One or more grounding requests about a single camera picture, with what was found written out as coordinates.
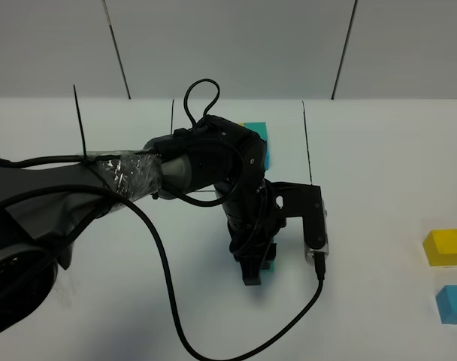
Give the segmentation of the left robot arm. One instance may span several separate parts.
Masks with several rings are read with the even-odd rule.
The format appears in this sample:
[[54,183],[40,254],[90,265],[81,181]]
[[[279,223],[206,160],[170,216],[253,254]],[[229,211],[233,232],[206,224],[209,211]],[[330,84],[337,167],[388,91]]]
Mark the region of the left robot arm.
[[46,299],[93,220],[145,196],[222,206],[243,282],[259,284],[285,226],[265,179],[266,150],[258,133],[206,115],[140,150],[0,157],[0,333]]

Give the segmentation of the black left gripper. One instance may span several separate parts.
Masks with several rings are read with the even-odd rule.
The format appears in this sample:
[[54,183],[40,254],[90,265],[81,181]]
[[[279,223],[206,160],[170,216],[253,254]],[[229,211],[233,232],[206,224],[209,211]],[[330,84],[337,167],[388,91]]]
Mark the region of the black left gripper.
[[244,182],[233,197],[222,204],[232,238],[229,251],[240,260],[245,286],[261,284],[265,255],[267,262],[273,262],[277,255],[277,244],[271,243],[271,239],[286,226],[286,221],[276,215],[280,206],[274,196],[273,183],[276,182],[266,179]]

